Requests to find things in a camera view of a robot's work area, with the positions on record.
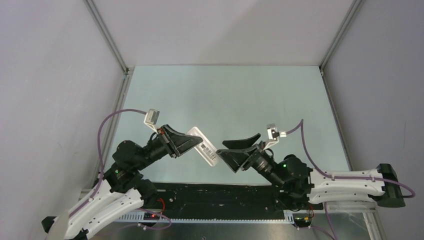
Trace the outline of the white remote control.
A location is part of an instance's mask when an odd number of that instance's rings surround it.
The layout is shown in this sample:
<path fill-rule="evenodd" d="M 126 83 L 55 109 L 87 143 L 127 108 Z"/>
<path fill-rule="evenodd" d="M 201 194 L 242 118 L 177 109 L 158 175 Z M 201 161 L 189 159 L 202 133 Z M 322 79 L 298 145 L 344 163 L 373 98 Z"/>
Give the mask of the white remote control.
<path fill-rule="evenodd" d="M 221 158 L 217 155 L 217 148 L 198 127 L 193 126 L 186 134 L 202 139 L 202 142 L 194 148 L 211 167 L 215 167 L 220 162 Z"/>

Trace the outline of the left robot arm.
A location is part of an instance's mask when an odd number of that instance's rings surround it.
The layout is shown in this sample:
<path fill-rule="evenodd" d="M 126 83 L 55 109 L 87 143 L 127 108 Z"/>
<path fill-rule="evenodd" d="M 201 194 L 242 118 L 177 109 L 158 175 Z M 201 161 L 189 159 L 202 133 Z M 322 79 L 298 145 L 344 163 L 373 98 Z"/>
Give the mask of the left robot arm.
<path fill-rule="evenodd" d="M 52 240 L 89 240 L 121 216 L 142 206 L 157 204 L 158 191 L 141 170 L 169 155 L 180 157 L 200 145 L 205 136 L 197 127 L 181 133 L 165 124 L 145 146 L 122 141 L 112 155 L 114 163 L 77 206 L 60 216 L 47 216 L 41 224 Z"/>

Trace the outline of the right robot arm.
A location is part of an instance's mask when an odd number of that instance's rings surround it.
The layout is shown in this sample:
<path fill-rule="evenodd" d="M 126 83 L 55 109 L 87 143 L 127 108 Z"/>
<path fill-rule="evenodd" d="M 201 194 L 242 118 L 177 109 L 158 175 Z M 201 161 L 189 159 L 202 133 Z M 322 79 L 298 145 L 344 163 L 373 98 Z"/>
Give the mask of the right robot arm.
<path fill-rule="evenodd" d="M 323 171 L 309 167 L 294 154 L 276 162 L 272 147 L 281 134 L 259 141 L 260 134 L 239 140 L 223 141 L 216 154 L 234 172 L 254 169 L 289 199 L 289 209 L 325 202 L 375 202 L 379 207 L 403 208 L 404 196 L 390 164 L 363 171 Z"/>

